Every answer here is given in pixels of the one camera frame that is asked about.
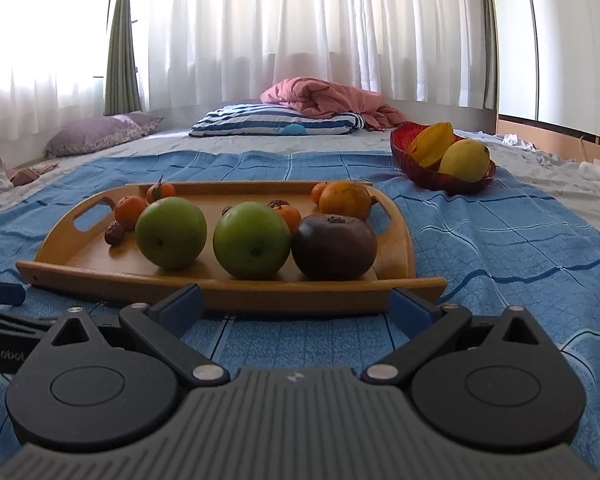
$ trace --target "pillow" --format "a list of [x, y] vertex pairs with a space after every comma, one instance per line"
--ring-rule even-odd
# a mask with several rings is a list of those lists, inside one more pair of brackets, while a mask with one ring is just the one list
[[230, 105], [209, 112], [191, 127], [191, 137], [220, 135], [341, 135], [365, 126], [354, 113], [312, 119], [282, 105]]
[[54, 158], [99, 152], [153, 133], [163, 118], [133, 112], [74, 121], [49, 141], [45, 153]]

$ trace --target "white curtain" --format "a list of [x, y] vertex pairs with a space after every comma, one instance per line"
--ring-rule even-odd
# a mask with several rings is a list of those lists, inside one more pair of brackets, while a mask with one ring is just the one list
[[483, 0], [132, 0], [145, 104], [257, 99], [314, 76], [482, 108]]
[[102, 102], [108, 0], [0, 0], [0, 144]]

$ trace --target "orange fruit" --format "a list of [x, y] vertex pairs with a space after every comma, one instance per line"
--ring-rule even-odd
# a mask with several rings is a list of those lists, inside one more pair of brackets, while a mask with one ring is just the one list
[[173, 184], [170, 182], [163, 182], [162, 177], [160, 177], [160, 180], [147, 190], [146, 202], [151, 204], [156, 200], [160, 200], [167, 196], [176, 196], [176, 189]]
[[121, 198], [113, 209], [113, 216], [127, 231], [136, 228], [138, 217], [146, 209], [146, 201], [139, 196]]
[[365, 186], [352, 180], [339, 180], [325, 186], [318, 206], [322, 214], [353, 216], [366, 220], [373, 203]]
[[327, 187], [328, 182], [318, 182], [311, 190], [311, 200], [314, 201], [315, 205], [320, 204], [320, 195], [324, 191], [324, 188]]
[[295, 231], [302, 220], [302, 215], [298, 209], [289, 204], [277, 205], [273, 208], [273, 211], [282, 216], [290, 232]]

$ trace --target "fruit bowl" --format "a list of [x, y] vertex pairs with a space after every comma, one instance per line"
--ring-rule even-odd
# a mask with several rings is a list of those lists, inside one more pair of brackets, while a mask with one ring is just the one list
[[[459, 178], [445, 173], [428, 170], [419, 165], [406, 152], [407, 147], [418, 134], [426, 128], [423, 124], [404, 123], [391, 132], [391, 152], [400, 168], [415, 184], [432, 191], [445, 191], [449, 195], [471, 195], [482, 191], [492, 181], [496, 173], [496, 165], [490, 160], [489, 169], [485, 176], [478, 182], [464, 182]], [[455, 136], [454, 142], [462, 137]]]

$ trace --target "fruit stem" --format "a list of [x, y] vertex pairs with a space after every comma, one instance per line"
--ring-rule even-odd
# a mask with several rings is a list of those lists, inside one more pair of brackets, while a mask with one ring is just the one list
[[154, 202], [157, 200], [160, 200], [162, 198], [162, 178], [163, 177], [164, 177], [164, 175], [160, 176], [158, 183], [154, 187], [154, 192], [152, 193], [152, 195], [154, 196]]
[[347, 221], [339, 216], [330, 216], [327, 218], [327, 222], [329, 222], [330, 224], [346, 224]]

